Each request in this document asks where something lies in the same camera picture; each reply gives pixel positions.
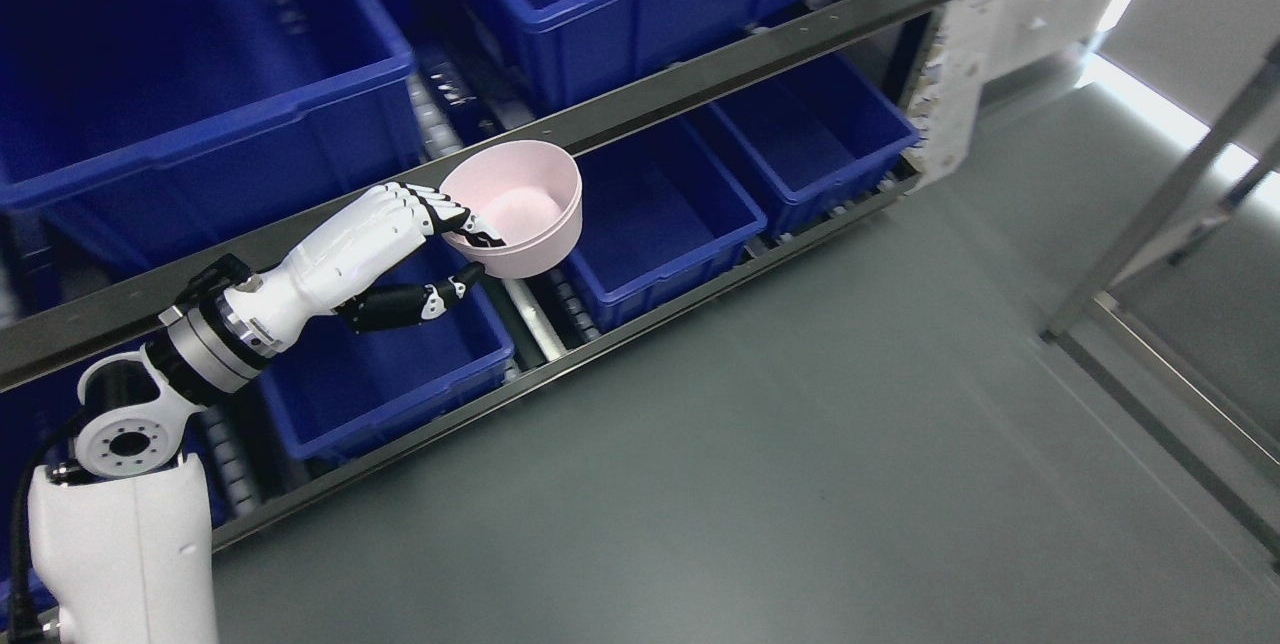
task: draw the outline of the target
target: shelf rail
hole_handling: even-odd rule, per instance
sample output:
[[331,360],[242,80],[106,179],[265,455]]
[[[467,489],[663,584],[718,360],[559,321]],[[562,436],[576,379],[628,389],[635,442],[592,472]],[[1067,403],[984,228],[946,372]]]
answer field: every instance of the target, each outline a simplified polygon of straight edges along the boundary
[[[681,61],[639,82],[566,108],[483,143],[398,174],[415,184],[439,184],[444,175],[480,149],[511,140],[543,140],[573,155],[600,147],[869,37],[902,20],[924,15],[951,0],[840,0],[809,15],[690,61]],[[280,261],[298,239],[356,193],[251,230],[119,284],[37,312],[0,329],[0,390],[8,390],[93,353],[156,329],[156,312],[205,265],[234,254],[255,269]],[[576,361],[568,353],[561,361]]]

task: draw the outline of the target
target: robot finger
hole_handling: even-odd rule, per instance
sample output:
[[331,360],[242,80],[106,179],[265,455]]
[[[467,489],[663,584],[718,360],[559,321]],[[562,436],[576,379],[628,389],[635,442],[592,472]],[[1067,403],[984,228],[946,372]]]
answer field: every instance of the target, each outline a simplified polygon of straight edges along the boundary
[[426,298],[422,302],[421,311],[422,321],[436,319],[443,312],[457,306],[462,301],[462,297],[471,291],[476,280],[480,279],[481,274],[484,274],[484,265],[471,262],[453,277],[436,280],[435,284],[428,284],[425,288]]
[[466,223],[462,224],[462,229],[458,230],[467,243],[472,247],[504,247],[502,237],[498,234],[498,229],[494,229],[488,221],[480,218],[479,214],[471,213],[467,216]]

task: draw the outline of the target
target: gray floor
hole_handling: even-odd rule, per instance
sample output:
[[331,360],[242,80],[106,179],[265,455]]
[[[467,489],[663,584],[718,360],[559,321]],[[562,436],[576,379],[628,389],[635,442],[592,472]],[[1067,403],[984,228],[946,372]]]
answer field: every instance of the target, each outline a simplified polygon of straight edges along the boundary
[[220,553],[223,639],[1277,640],[1261,547],[1036,338],[1176,152],[1096,90],[1025,105],[954,178]]

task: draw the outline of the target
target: metal pole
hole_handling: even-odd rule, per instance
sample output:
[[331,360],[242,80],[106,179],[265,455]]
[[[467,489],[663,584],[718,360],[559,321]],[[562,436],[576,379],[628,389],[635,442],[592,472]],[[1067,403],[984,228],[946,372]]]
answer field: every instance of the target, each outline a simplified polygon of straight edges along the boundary
[[1271,170],[1276,169],[1276,166],[1280,166],[1280,140],[1271,143],[1271,146],[1267,147],[1267,151],[1262,152],[1262,157],[1258,157],[1253,169],[1249,169],[1248,173],[1244,174],[1239,182],[1236,182],[1229,192],[1219,200],[1217,206],[1213,207],[1213,214],[1216,216],[1211,220],[1202,220],[1198,228],[1187,237],[1185,242],[1169,255],[1169,265],[1178,266],[1188,256],[1196,252],[1197,248],[1203,246],[1204,239],[1208,239],[1208,236],[1212,234],[1213,230],[1217,230],[1220,225],[1226,224],[1231,216],[1235,216],[1235,210],[1244,204],[1244,198],[1248,198],[1248,196],[1253,193],[1253,189],[1257,189],[1258,184],[1262,184],[1262,179],[1265,179],[1267,174],[1271,174]]
[[1236,93],[1235,100],[1230,102],[1226,111],[1222,111],[1217,123],[1204,134],[1201,143],[1184,157],[1178,169],[1142,207],[1138,216],[1134,216],[1129,227],[1121,230],[1111,248],[1107,248],[1107,252],[1053,312],[1044,326],[1042,334],[1044,339],[1062,334],[1079,319],[1080,312],[1093,300],[1093,296],[1106,289],[1107,284],[1147,243],[1147,239],[1151,239],[1164,227],[1222,149],[1239,137],[1239,133],[1267,106],[1277,91],[1280,91],[1280,41],[1272,44],[1258,73],[1253,74],[1249,83]]

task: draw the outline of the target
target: robotic hand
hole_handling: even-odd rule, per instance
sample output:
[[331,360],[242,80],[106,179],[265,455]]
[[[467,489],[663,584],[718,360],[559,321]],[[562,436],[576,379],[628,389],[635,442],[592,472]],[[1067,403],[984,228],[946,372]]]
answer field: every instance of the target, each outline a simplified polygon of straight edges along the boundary
[[[452,230],[476,247],[502,246],[435,189],[376,184],[268,271],[223,257],[161,312],[154,339],[84,373],[73,460],[52,470],[33,460],[19,484],[29,503],[14,508],[13,531],[29,525],[29,556],[59,602],[64,643],[216,643],[204,469],[179,453],[188,416],[256,378],[314,316],[337,312],[358,333],[443,315],[480,265],[434,284],[370,287]],[[27,542],[14,538],[10,643],[40,636]]]

